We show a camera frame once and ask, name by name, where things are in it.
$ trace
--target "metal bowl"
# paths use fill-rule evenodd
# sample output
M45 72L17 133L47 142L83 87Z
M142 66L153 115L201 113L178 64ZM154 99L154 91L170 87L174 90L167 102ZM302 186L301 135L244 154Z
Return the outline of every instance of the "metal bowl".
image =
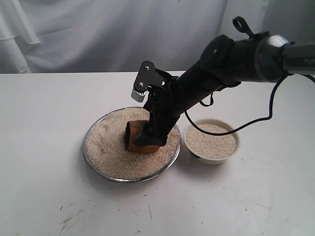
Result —
M112 111L112 112L116 112L116 111L119 111L119 110L123 110L125 108L121 108L121 109L118 109L118 110L115 110L115 111ZM114 177L111 177L111 176L107 176L103 173L101 173L99 170L97 170L94 165L91 163L90 159L89 159L89 156L88 156L88 153L87 153L87 148L86 148L86 141L87 141L87 137L90 133L90 131L92 129L94 129L95 125L97 123L100 123L102 120L104 120L110 113L104 115L103 117L101 117L100 119L98 119L90 128L89 130L87 131L85 137L84 137L84 140L83 140L83 145L82 145L82 152L83 152L83 157L84 157L84 160L85 162L87 163L87 165L95 172L97 173L99 176L102 176L103 178L107 179L107 180L110 180L110 181L114 181L114 182L124 182L124 183L132 183L132 182L141 182L141 181L146 181L146 180L149 180L157 175L159 175L160 173L162 173L163 171L165 171L167 168L169 168L173 163L174 161L176 160L176 158L178 157L178 154L179 154L179 151L181 149L181 144L182 144L182 136L181 136L181 132L178 128L177 125L175 125L175 129L178 131L178 134L179 134L179 143L177 145L177 149L175 151L175 154L174 156L171 158L171 160L163 167L161 168L160 170L154 172L153 174L150 174L148 176L145 176L145 177L141 177L141 178L132 178L132 179L120 179L120 178L114 178Z

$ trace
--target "bowl rim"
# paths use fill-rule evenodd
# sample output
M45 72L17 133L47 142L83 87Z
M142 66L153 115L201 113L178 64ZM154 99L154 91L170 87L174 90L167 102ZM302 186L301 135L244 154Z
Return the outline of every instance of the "bowl rim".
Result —
M220 123L224 123L226 126L228 126L231 130L234 130L233 126L231 126L230 124L226 123L225 121L222 121L220 119L214 119L214 118L204 118L204 119L197 119L195 121L193 121L194 123L198 124L200 122L203 122L203 121L206 121L206 122L209 122L209 124L211 124L212 121L218 121ZM240 148L240 145L241 145L241 139L240 139L240 136L238 134L238 132L235 132L232 134L232 136L235 136L235 140L236 140L236 149L233 151L233 153L231 153L229 156L225 157L225 158L221 158L221 159L213 159L213 158L208 158L208 157L205 157L205 156L201 156L200 154L197 154L195 153L194 151L191 150L191 148L189 147L189 144L187 142L187 133L188 133L188 130L190 128L194 128L192 124L189 124L186 126L185 130L184 130L184 143L186 145L186 147L189 149L189 151L191 153L193 153L194 155L196 155L197 157L199 158L202 158L202 159L205 159L205 160L209 160L209 161L224 161L224 160L227 160L229 158L231 158L232 156L234 156L238 149Z
M107 179L107 180L110 180L110 181L113 181L113 182L124 182L124 183L133 183L133 182L141 182L141 181L146 181L146 180L149 180L149 179L152 179L156 176L158 176L159 174L161 174L163 171L165 171L166 169L168 169L174 162L175 160L177 159L178 155L179 155L179 152L180 152L180 149L181 149L181 144L182 144L182 135L181 135L181 132L178 128L178 126L175 124L174 127L175 129L177 130L178 132L178 136L179 136L179 143L177 145L177 148L176 148L176 151L175 151L175 154L174 156L170 159L170 161L164 166L162 167L161 169L159 169L158 171L148 175L148 176L145 176L145 177L141 177L141 178L132 178L132 179L121 179L121 178L115 178L115 177L111 177L111 176L108 176L108 175L105 175L104 173L100 172L93 164L92 162L90 161L89 159L89 156L88 156L88 152L87 152L87 147L86 147L86 144L87 144L87 138L90 134L90 131L92 129L94 129L95 125L100 123L102 120L104 120L109 114L113 113L113 112L117 112L117 111L120 111L120 110L124 110L126 108L142 108L143 107L124 107L124 108L120 108L120 109L117 109L117 110L114 110L114 111L111 111L107 114L105 114L104 116L102 116L101 118L99 118L96 122L93 123L93 125L88 129L84 139L83 139L83 143L82 143L82 153L83 153L83 158L86 162L86 164L88 165L88 167L90 167L96 174L98 174L99 176Z

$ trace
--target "white curtain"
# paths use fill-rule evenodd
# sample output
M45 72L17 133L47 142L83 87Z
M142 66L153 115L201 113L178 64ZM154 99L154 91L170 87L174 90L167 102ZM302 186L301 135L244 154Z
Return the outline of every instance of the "white curtain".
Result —
M0 71L185 70L231 20L262 30L268 0L0 0Z

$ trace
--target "cardboard tube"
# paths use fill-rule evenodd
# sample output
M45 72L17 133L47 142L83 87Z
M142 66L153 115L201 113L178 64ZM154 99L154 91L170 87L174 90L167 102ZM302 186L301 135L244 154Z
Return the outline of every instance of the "cardboard tube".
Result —
M134 139L140 134L146 120L134 120L128 121L125 131L125 146L127 151L139 152L139 153L153 153L156 152L159 146L144 146L138 147L133 144Z

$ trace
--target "uncooked rice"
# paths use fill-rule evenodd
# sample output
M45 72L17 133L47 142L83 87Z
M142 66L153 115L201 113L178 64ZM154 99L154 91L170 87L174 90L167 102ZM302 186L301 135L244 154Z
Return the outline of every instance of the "uncooked rice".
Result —
M200 124L198 127L212 133L227 132L226 129L213 124ZM212 136L195 128L187 133L187 143L193 153L209 159L224 159L236 149L236 140L231 134Z
M90 162L103 174L119 178L146 177L162 169L174 156L180 134L173 128L167 143L154 153L134 153L125 150L126 124L130 120L148 120L143 108L125 108L111 112L96 124L87 137L86 148Z

